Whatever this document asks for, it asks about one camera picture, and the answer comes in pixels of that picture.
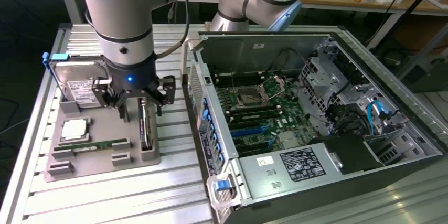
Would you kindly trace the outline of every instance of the hard drive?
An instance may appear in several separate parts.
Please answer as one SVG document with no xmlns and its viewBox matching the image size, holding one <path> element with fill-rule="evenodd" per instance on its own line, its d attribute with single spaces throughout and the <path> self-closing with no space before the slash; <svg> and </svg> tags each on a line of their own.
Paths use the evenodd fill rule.
<svg viewBox="0 0 448 224">
<path fill-rule="evenodd" d="M 92 83 L 93 78 L 109 79 L 104 58 L 82 56 L 60 60 L 58 57 L 52 56 L 49 68 L 65 100 L 76 101 L 80 108 L 98 107 L 100 103 L 92 92 Z"/>
</svg>

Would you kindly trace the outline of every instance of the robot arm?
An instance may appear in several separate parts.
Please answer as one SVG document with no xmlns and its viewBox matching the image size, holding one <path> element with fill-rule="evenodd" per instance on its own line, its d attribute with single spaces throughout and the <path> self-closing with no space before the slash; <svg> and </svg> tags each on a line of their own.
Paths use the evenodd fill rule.
<svg viewBox="0 0 448 224">
<path fill-rule="evenodd" d="M 294 19 L 298 0 L 218 0 L 212 31 L 248 31 L 248 20 L 269 31 L 282 31 Z"/>
<path fill-rule="evenodd" d="M 100 82 L 94 84 L 96 90 L 102 92 L 104 106 L 120 108 L 126 97 L 141 96 L 158 106 L 170 104 L 173 95 L 157 90 L 160 82 L 173 85 L 174 78 L 158 80 L 156 75 L 150 12 L 174 0 L 85 1 L 86 18 L 97 33 L 112 78 L 108 85 L 113 94 Z"/>
</svg>

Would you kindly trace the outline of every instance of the hard disk drive label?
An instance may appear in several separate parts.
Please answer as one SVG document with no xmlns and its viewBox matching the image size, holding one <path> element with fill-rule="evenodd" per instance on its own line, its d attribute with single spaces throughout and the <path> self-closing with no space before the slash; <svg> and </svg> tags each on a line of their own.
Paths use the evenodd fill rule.
<svg viewBox="0 0 448 224">
<path fill-rule="evenodd" d="M 66 84 L 77 104 L 98 102 L 92 91 L 93 81 L 68 81 Z"/>
<path fill-rule="evenodd" d="M 293 182 L 326 174 L 312 148 L 281 153 L 280 157 Z"/>
</svg>

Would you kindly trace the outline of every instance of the green circuit board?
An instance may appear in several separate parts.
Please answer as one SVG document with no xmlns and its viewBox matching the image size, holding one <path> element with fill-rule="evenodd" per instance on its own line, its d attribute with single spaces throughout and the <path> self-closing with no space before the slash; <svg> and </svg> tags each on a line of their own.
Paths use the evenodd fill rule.
<svg viewBox="0 0 448 224">
<path fill-rule="evenodd" d="M 266 76 L 262 87 L 216 88 L 240 156 L 304 146 L 317 137 L 290 90 L 290 83 L 282 82 L 281 91 L 278 78 L 272 77 Z M 233 136 L 250 130 L 256 134 Z"/>
</svg>

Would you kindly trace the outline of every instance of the gray floor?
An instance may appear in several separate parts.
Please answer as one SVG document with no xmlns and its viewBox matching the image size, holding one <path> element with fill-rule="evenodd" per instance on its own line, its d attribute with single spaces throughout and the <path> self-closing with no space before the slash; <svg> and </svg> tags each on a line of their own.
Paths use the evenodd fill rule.
<svg viewBox="0 0 448 224">
<path fill-rule="evenodd" d="M 40 79 L 45 71 L 41 55 L 50 50 L 58 23 L 69 22 L 62 0 L 17 1 L 38 18 L 14 1 L 0 0 L 0 98 L 13 100 L 20 106 L 9 126 L 30 115 Z M 80 5 L 85 5 L 82 0 L 78 1 Z M 164 6 L 153 12 L 154 23 L 166 23 L 168 8 Z M 192 3 L 192 23 L 200 24 L 212 20 L 216 8 L 216 4 Z M 354 12 L 309 9 L 301 10 L 292 24 L 342 25 L 358 40 L 364 41 L 374 32 L 382 17 L 382 14 L 369 14 L 365 19 L 360 19 L 354 16 Z M 185 22 L 184 3 L 178 3 L 176 21 Z M 13 108 L 13 104 L 0 99 L 0 129 L 8 123 Z M 26 123 L 22 123 L 0 134 L 0 199 L 8 185 L 25 127 Z"/>
</svg>

